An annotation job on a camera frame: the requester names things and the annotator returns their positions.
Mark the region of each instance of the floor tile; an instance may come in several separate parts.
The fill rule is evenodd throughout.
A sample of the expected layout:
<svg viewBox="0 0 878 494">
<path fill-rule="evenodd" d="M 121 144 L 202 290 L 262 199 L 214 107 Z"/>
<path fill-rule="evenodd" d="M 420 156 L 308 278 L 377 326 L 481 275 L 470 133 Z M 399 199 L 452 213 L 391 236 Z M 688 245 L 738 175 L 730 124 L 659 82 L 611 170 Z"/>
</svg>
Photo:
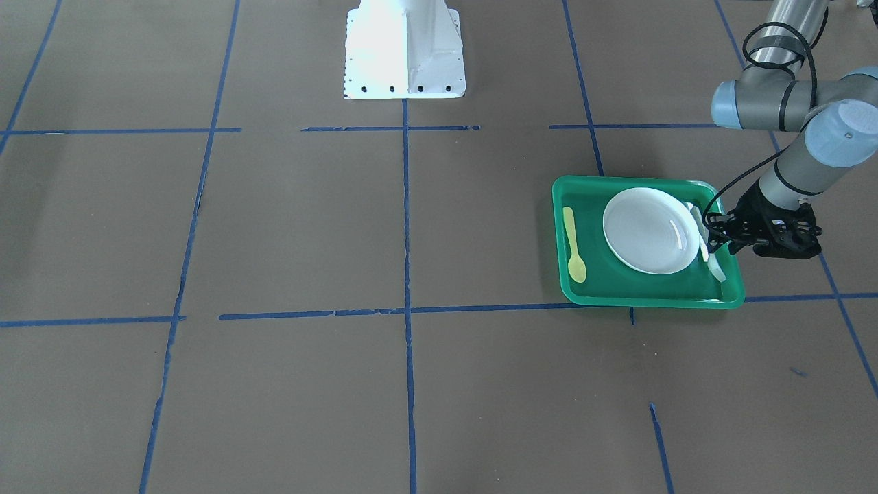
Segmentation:
<svg viewBox="0 0 878 494">
<path fill-rule="evenodd" d="M 868 219 L 878 214 L 874 201 L 877 164 L 873 157 L 858 165 L 813 201 L 817 225 L 824 230 L 820 244 L 842 293 L 878 292 L 878 259 L 864 255 L 869 245 L 878 242 L 878 230 Z"/>
<path fill-rule="evenodd" d="M 16 129 L 209 127 L 233 5 L 65 2 Z"/>
<path fill-rule="evenodd" d="M 878 372 L 878 326 L 875 325 L 874 320 L 878 316 L 878 300 L 844 299 L 844 304 L 848 317 L 851 320 L 853 331 L 860 341 L 863 356 L 866 358 L 866 365 L 872 371 L 872 376 L 875 377 L 875 372 Z M 851 340 L 851 345 L 855 345 L 853 339 Z M 868 377 L 866 365 L 863 367 L 863 375 Z M 875 392 L 875 398 L 878 399 L 878 389 L 873 389 L 873 391 Z"/>
<path fill-rule="evenodd" d="M 405 304 L 402 133 L 218 135 L 184 310 Z"/>
<path fill-rule="evenodd" d="M 0 157 L 0 318 L 171 314 L 204 143 L 12 137 Z"/>
<path fill-rule="evenodd" d="M 181 324 L 150 492 L 407 492 L 402 316 Z"/>
<path fill-rule="evenodd" d="M 401 126 L 398 100 L 343 97 L 345 24 L 357 2 L 242 2 L 220 125 L 251 131 Z"/>
<path fill-rule="evenodd" d="M 0 330 L 0 491 L 136 492 L 168 325 Z"/>
<path fill-rule="evenodd" d="M 0 122 L 9 122 L 33 59 L 52 18 L 54 0 L 10 0 L 0 4 Z"/>
<path fill-rule="evenodd" d="M 835 301 L 640 309 L 680 492 L 864 492 L 878 406 Z"/>
<path fill-rule="evenodd" d="M 740 72 L 711 2 L 572 3 L 570 15 L 595 123 L 709 123 L 716 87 Z"/>
<path fill-rule="evenodd" d="M 590 143 L 530 127 L 410 141 L 412 304 L 565 301 L 551 186 L 596 174 Z"/>
<path fill-rule="evenodd" d="M 619 312 L 415 315 L 419 492 L 665 492 Z"/>
</svg>

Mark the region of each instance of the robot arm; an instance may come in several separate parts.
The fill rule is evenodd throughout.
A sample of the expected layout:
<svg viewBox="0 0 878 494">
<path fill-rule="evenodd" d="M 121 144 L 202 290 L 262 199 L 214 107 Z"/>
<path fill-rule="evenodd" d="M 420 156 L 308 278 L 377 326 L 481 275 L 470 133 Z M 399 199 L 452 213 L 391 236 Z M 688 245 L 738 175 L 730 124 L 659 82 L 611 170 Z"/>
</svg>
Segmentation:
<svg viewBox="0 0 878 494">
<path fill-rule="evenodd" d="M 750 62 L 737 81 L 720 84 L 712 115 L 722 127 L 800 132 L 726 215 L 705 214 L 709 249 L 811 258 L 820 253 L 810 201 L 878 149 L 878 67 L 818 82 L 810 49 L 825 25 L 829 0 L 774 0 L 768 22 L 745 40 Z M 755 42 L 746 48 L 748 41 Z M 809 59 L 811 81 L 795 75 Z"/>
</svg>

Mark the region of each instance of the white plate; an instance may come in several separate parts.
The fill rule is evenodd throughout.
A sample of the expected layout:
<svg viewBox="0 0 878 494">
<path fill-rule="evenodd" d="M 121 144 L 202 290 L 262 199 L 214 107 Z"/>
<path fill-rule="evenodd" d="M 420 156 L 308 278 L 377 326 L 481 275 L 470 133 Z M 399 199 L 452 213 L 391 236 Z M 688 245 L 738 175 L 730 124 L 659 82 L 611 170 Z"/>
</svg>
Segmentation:
<svg viewBox="0 0 878 494">
<path fill-rule="evenodd" d="M 624 190 L 604 209 L 604 237 L 628 267 L 671 274 L 692 263 L 699 249 L 698 225 L 683 204 L 649 187 Z"/>
</svg>

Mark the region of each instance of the blue tape line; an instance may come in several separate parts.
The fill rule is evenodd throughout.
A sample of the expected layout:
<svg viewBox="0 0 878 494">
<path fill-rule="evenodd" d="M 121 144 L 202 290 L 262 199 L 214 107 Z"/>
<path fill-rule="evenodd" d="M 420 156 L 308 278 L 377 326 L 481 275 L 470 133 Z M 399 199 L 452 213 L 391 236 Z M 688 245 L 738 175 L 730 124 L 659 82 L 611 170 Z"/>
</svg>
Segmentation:
<svg viewBox="0 0 878 494">
<path fill-rule="evenodd" d="M 661 123 L 661 124 L 594 124 L 594 128 L 720 128 L 717 124 Z"/>
<path fill-rule="evenodd" d="M 878 293 L 841 294 L 845 299 L 874 299 Z M 778 302 L 778 301 L 817 301 L 835 300 L 833 294 L 802 294 L 802 295 L 765 295 L 752 296 L 745 299 L 748 303 Z M 570 302 L 560 303 L 521 303 L 521 304 L 498 304 L 498 305 L 449 305 L 434 307 L 412 307 L 412 314 L 440 314 L 449 312 L 501 312 L 506 310 L 553 310 L 553 309 L 599 309 L 607 306 L 579 305 Z M 286 319 L 301 317 L 327 317 L 327 316 L 392 316 L 405 314 L 405 308 L 395 309 L 339 309 L 339 310 L 304 310 L 299 312 L 253 312 L 240 314 L 222 314 L 220 321 L 238 321 L 247 319 Z M 636 310 L 629 307 L 629 314 L 637 323 Z"/>
<path fill-rule="evenodd" d="M 746 297 L 745 302 L 763 301 L 808 301 L 808 300 L 835 300 L 832 294 L 808 294 L 808 295 L 769 295 L 761 297 Z"/>
<path fill-rule="evenodd" d="M 660 123 L 660 124 L 594 124 L 591 127 L 596 129 L 616 129 L 616 128 L 720 128 L 716 124 L 699 124 L 699 123 Z M 554 124 L 550 125 L 551 130 L 570 130 L 589 128 L 587 124 Z"/>
<path fill-rule="evenodd" d="M 564 4 L 564 17 L 567 21 L 567 34 L 570 36 L 570 48 L 573 50 L 573 61 L 576 62 L 576 74 L 579 77 L 579 90 L 582 91 L 582 104 L 586 108 L 586 120 L 588 120 L 588 132 L 592 136 L 592 147 L 594 148 L 594 160 L 598 164 L 598 175 L 604 176 L 603 162 L 601 160 L 601 150 L 598 148 L 598 136 L 594 132 L 594 120 L 592 119 L 592 107 L 588 104 L 588 93 L 586 91 L 586 79 L 582 76 L 582 65 L 579 63 L 579 49 L 576 48 L 576 37 L 573 35 L 573 24 L 570 20 L 570 7 L 567 0 L 562 0 Z"/>
<path fill-rule="evenodd" d="M 840 294 L 843 299 L 878 299 L 878 294 L 876 293 L 861 293 L 861 294 Z"/>
<path fill-rule="evenodd" d="M 33 76 L 37 73 L 37 67 L 40 65 L 40 60 L 43 59 L 43 53 L 46 52 L 46 45 L 48 45 L 49 37 L 52 36 L 52 31 L 54 29 L 55 20 L 58 19 L 58 11 L 61 9 L 61 0 L 55 1 L 54 10 L 52 10 L 52 17 L 49 19 L 49 25 L 46 28 L 46 34 L 43 35 L 43 41 L 40 43 L 40 49 L 37 50 L 37 56 L 33 59 L 33 64 L 31 65 L 31 71 L 27 73 L 27 78 L 25 79 L 25 85 L 21 88 L 21 92 L 18 94 L 18 101 L 15 104 L 15 109 L 12 110 L 12 116 L 9 118 L 9 123 L 6 124 L 6 132 L 4 134 L 3 139 L 0 140 L 0 155 L 3 154 L 4 149 L 6 149 L 6 142 L 9 140 L 9 132 L 15 127 L 15 120 L 18 119 L 18 114 L 21 113 L 21 106 L 25 103 L 25 96 L 27 96 L 27 90 L 31 88 L 31 82 L 33 82 Z"/>
<path fill-rule="evenodd" d="M 91 319 L 40 319 L 32 321 L 0 321 L 0 328 L 30 328 L 38 326 L 91 326 L 98 324 L 170 323 L 173 316 L 97 317 Z"/>
<path fill-rule="evenodd" d="M 714 0 L 714 4 L 716 5 L 716 10 L 719 12 L 719 18 L 723 20 L 725 33 L 729 35 L 729 41 L 731 41 L 731 49 L 735 52 L 735 55 L 738 57 L 738 63 L 741 64 L 741 69 L 743 69 L 745 66 L 744 56 L 741 55 L 741 51 L 738 49 L 738 42 L 735 41 L 735 35 L 731 32 L 731 26 L 729 25 L 729 20 L 725 17 L 723 6 L 720 5 L 719 0 Z"/>
<path fill-rule="evenodd" d="M 186 239 L 186 253 L 183 257 L 183 268 L 180 272 L 180 290 L 176 295 L 174 302 L 174 317 L 171 319 L 170 330 L 168 331 L 168 345 L 165 347 L 164 367 L 162 368 L 162 389 L 159 393 L 158 400 L 155 401 L 155 410 L 153 411 L 153 422 L 149 430 L 149 442 L 147 443 L 147 453 L 143 460 L 143 471 L 140 475 L 139 494 L 146 494 L 149 482 L 149 471 L 152 467 L 153 452 L 155 451 L 155 438 L 158 434 L 159 422 L 162 418 L 162 406 L 164 404 L 165 392 L 168 389 L 168 373 L 171 362 L 171 347 L 174 346 L 176 339 L 176 328 L 180 309 L 183 305 L 183 295 L 186 290 L 186 277 L 189 273 L 189 263 L 192 258 L 192 245 L 195 243 L 195 230 L 198 227 L 198 208 L 201 205 L 201 197 L 205 191 L 205 181 L 207 180 L 207 169 L 211 161 L 211 152 L 213 148 L 213 137 L 216 135 L 217 121 L 220 118 L 220 104 L 222 103 L 223 90 L 226 85 L 226 74 L 228 73 L 228 62 L 232 57 L 232 45 L 234 43 L 234 32 L 238 25 L 238 12 L 241 9 L 241 0 L 235 0 L 234 11 L 232 12 L 232 24 L 229 26 L 228 41 L 226 43 L 226 55 L 222 63 L 222 71 L 219 74 L 219 84 L 217 86 L 217 97 L 213 103 L 213 117 L 211 118 L 211 132 L 207 135 L 207 145 L 205 147 L 205 159 L 201 164 L 201 176 L 198 179 L 198 191 L 195 195 L 195 206 L 192 209 L 192 220 L 189 226 L 189 237 Z"/>
<path fill-rule="evenodd" d="M 665 486 L 667 486 L 667 494 L 673 494 L 673 479 L 671 478 L 671 468 L 667 463 L 667 452 L 665 451 L 665 438 L 661 433 L 661 424 L 659 416 L 656 414 L 656 405 L 650 402 L 650 415 L 652 416 L 652 428 L 656 433 L 656 442 L 658 443 L 658 455 L 661 457 L 661 468 L 665 471 Z"/>
<path fill-rule="evenodd" d="M 549 126 L 549 130 L 571 130 L 585 128 L 588 128 L 588 124 L 554 124 Z"/>
<path fill-rule="evenodd" d="M 391 132 L 402 127 L 305 127 L 302 132 Z"/>
<path fill-rule="evenodd" d="M 418 491 L 418 461 L 414 440 L 414 363 L 412 356 L 412 292 L 409 286 L 411 280 L 411 264 L 409 262 L 409 183 L 408 183 L 408 100 L 402 100 L 402 208 L 405 212 L 403 231 L 405 232 L 405 298 L 406 306 L 404 314 L 406 318 L 406 381 L 408 393 L 408 482 L 411 494 Z"/>
<path fill-rule="evenodd" d="M 422 132 L 450 130 L 481 130 L 480 125 L 441 125 L 419 127 L 305 127 L 301 132 Z"/>
<path fill-rule="evenodd" d="M 240 127 L 214 129 L 217 134 L 239 133 Z M 208 134 L 210 128 L 78 128 L 65 130 L 11 130 L 9 135 Z"/>
<path fill-rule="evenodd" d="M 412 314 L 437 314 L 442 312 L 497 312 L 502 310 L 591 309 L 575 303 L 521 303 L 509 305 L 451 305 L 444 307 L 415 307 Z"/>
<path fill-rule="evenodd" d="M 777 137 L 774 136 L 774 132 L 768 131 L 768 137 L 771 139 L 771 143 L 774 146 L 774 152 L 778 152 L 781 150 L 781 145 L 777 142 Z"/>
<path fill-rule="evenodd" d="M 509 305 L 454 305 L 440 307 L 412 307 L 409 314 L 440 314 L 445 312 L 500 312 L 505 310 L 552 310 L 552 309 L 594 309 L 603 306 L 584 306 L 575 303 L 524 303 Z M 251 319 L 292 319 L 304 317 L 329 316 L 393 316 L 406 314 L 406 308 L 396 309 L 345 309 L 345 310 L 303 310 L 299 312 L 250 312 L 240 314 L 221 314 L 220 321 L 241 321 Z"/>
<path fill-rule="evenodd" d="M 838 308 L 841 310 L 841 316 L 845 319 L 847 332 L 851 335 L 851 340 L 853 340 L 853 346 L 857 349 L 857 355 L 860 356 L 860 363 L 862 363 L 863 369 L 866 371 L 866 376 L 869 379 L 869 384 L 872 385 L 872 392 L 874 393 L 875 398 L 878 398 L 878 381 L 875 380 L 875 374 L 872 372 L 872 366 L 869 365 L 869 360 L 866 358 L 866 352 L 863 351 L 863 345 L 860 343 L 860 337 L 857 336 L 857 331 L 853 328 L 853 323 L 851 323 L 851 318 L 847 314 L 847 308 L 845 307 L 845 303 L 842 301 L 842 297 L 838 293 L 838 287 L 835 284 L 835 279 L 832 278 L 832 272 L 829 269 L 829 264 L 826 263 L 826 258 L 822 253 L 819 257 L 820 263 L 823 265 L 824 271 L 826 272 L 826 278 L 829 279 L 829 286 L 832 288 L 832 292 L 835 294 Z"/>
<path fill-rule="evenodd" d="M 388 316 L 403 314 L 403 308 L 398 309 L 352 309 L 352 310 L 304 310 L 300 312 L 254 312 L 243 314 L 222 314 L 220 321 L 241 321 L 247 319 L 292 319 L 301 317 L 329 317 L 329 316 Z"/>
<path fill-rule="evenodd" d="M 449 131 L 449 130 L 480 130 L 482 126 L 479 125 L 440 125 L 440 126 L 420 126 L 420 127 L 409 127 L 409 132 L 421 132 L 425 130 L 433 130 L 433 131 Z"/>
</svg>

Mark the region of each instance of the metal tube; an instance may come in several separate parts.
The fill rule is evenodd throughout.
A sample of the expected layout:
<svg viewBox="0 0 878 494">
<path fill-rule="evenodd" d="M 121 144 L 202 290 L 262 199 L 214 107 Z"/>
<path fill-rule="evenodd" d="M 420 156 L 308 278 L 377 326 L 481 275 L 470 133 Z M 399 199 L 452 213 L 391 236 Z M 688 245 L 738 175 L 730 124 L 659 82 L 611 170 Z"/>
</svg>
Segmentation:
<svg viewBox="0 0 878 494">
<path fill-rule="evenodd" d="M 820 25 L 823 24 L 827 5 L 829 5 L 829 0 L 775 0 L 772 2 L 772 8 L 768 12 L 766 22 L 782 22 L 792 26 L 805 37 L 810 45 L 814 42 Z M 766 36 L 788 36 L 795 39 L 790 31 L 782 27 L 771 26 L 763 29 L 761 34 L 754 36 L 750 45 L 752 46 L 752 43 Z M 753 60 L 756 62 L 778 64 L 791 62 L 796 57 L 795 53 L 781 47 L 765 47 L 753 54 Z M 800 62 L 789 67 L 794 74 L 801 68 Z"/>
</svg>

